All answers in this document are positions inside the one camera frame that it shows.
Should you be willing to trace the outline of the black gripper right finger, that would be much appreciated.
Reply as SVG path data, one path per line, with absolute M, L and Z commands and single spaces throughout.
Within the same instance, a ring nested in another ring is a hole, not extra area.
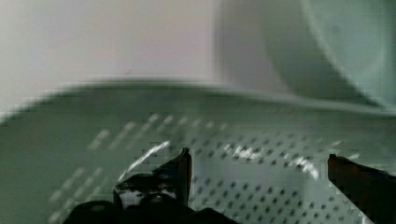
M 395 176 L 331 154 L 329 180 L 374 224 L 395 224 Z

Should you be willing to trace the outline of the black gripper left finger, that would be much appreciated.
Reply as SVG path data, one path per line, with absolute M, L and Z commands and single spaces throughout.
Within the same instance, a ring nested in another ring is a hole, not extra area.
M 136 174 L 113 189 L 113 200 L 75 206 L 64 224 L 238 224 L 222 213 L 188 206 L 192 158 L 179 155 L 148 174 Z

